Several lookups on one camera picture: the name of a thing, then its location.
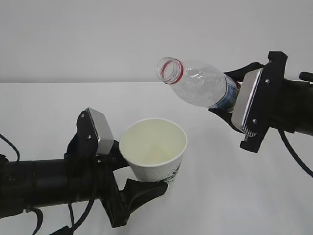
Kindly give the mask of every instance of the black cable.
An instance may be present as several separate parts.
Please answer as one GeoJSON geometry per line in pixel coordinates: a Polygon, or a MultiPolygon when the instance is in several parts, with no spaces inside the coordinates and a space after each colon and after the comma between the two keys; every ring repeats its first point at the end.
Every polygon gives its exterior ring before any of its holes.
{"type": "Polygon", "coordinates": [[[18,151],[18,149],[14,146],[14,144],[12,144],[6,137],[4,137],[3,135],[0,134],[0,138],[5,141],[8,145],[11,146],[11,148],[13,148],[13,150],[16,152],[17,155],[17,160],[16,162],[18,163],[20,161],[20,152],[18,151]]]}
{"type": "Polygon", "coordinates": [[[43,224],[44,215],[43,215],[43,212],[38,208],[31,208],[29,209],[29,211],[34,212],[37,216],[37,225],[36,225],[35,231],[32,234],[32,235],[35,235],[43,224]]]}
{"type": "Polygon", "coordinates": [[[76,229],[78,229],[79,226],[82,225],[82,223],[85,221],[87,218],[92,205],[94,203],[94,200],[96,198],[96,192],[97,192],[97,175],[98,175],[98,168],[97,168],[97,160],[94,159],[94,176],[93,176],[93,183],[92,183],[92,192],[90,195],[90,199],[88,201],[88,204],[86,206],[85,211],[83,212],[82,216],[77,220],[77,222],[70,228],[71,232],[73,233],[76,229]]]}
{"type": "Polygon", "coordinates": [[[70,222],[71,222],[72,226],[74,226],[75,219],[74,219],[73,207],[72,207],[71,202],[68,203],[68,209],[69,209],[69,215],[70,215],[70,222]]]}
{"type": "Polygon", "coordinates": [[[295,161],[301,166],[301,168],[308,173],[308,175],[310,175],[313,178],[313,171],[311,171],[310,168],[308,168],[307,165],[305,165],[305,163],[299,158],[299,156],[296,154],[295,150],[292,148],[292,146],[290,145],[285,132],[281,129],[278,129],[279,135],[282,138],[287,150],[290,152],[290,154],[292,155],[292,157],[295,159],[295,161]]]}

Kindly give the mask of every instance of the red ring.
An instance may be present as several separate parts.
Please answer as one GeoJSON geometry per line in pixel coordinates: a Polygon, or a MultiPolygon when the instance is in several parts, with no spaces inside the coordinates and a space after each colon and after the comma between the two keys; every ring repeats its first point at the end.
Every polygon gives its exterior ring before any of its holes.
{"type": "MultiPolygon", "coordinates": [[[[178,83],[178,82],[181,80],[182,75],[183,75],[183,72],[184,72],[184,67],[183,67],[181,61],[179,61],[179,60],[177,60],[177,59],[175,59],[175,60],[178,61],[179,64],[180,64],[180,68],[181,68],[181,69],[180,69],[180,75],[179,75],[178,79],[177,79],[175,82],[169,83],[170,85],[174,85],[174,84],[178,83]]],[[[162,71],[161,71],[161,76],[162,76],[163,78],[164,78],[165,69],[166,69],[166,67],[167,67],[171,62],[173,62],[173,61],[168,61],[168,62],[166,62],[165,65],[163,66],[162,71]]]]}

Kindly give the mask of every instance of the white wall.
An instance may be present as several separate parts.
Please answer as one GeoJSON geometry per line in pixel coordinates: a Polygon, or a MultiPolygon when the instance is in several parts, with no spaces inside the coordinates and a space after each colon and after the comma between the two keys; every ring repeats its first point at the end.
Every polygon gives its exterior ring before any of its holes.
{"type": "Polygon", "coordinates": [[[311,0],[2,0],[0,82],[155,81],[164,56],[223,71],[269,50],[313,71],[311,0]]]}

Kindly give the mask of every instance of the bottle label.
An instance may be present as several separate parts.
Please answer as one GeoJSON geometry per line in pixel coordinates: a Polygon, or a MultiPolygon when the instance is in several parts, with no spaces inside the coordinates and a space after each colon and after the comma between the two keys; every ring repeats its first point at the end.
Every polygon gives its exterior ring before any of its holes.
{"type": "Polygon", "coordinates": [[[237,100],[237,96],[240,89],[240,84],[235,82],[230,77],[226,76],[227,88],[224,97],[217,102],[215,105],[211,106],[212,109],[223,109],[227,112],[232,112],[237,100]]]}

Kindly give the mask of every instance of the white background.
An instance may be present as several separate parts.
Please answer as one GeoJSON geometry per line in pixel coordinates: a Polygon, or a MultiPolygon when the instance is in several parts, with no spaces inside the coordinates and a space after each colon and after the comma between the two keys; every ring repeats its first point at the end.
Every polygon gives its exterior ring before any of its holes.
{"type": "Polygon", "coordinates": [[[312,0],[1,0],[0,81],[155,81],[159,59],[313,71],[312,0]]]}
{"type": "MultiPolygon", "coordinates": [[[[2,84],[1,133],[20,150],[21,160],[60,159],[76,132],[76,119],[92,107],[105,114],[115,139],[142,118],[175,121],[189,146],[167,193],[136,210],[125,227],[112,229],[99,201],[76,235],[310,235],[313,234],[313,179],[270,130],[258,154],[239,148],[244,135],[223,120],[181,101],[161,83],[2,84]]],[[[312,138],[288,135],[313,168],[312,138]]],[[[9,146],[2,154],[15,160],[9,146]]],[[[121,188],[132,171],[116,178],[121,188]]],[[[86,202],[74,204],[75,218],[86,202]]],[[[39,235],[70,224],[66,205],[43,208],[39,235]]],[[[0,219],[0,233],[30,235],[32,213],[0,219]]]]}

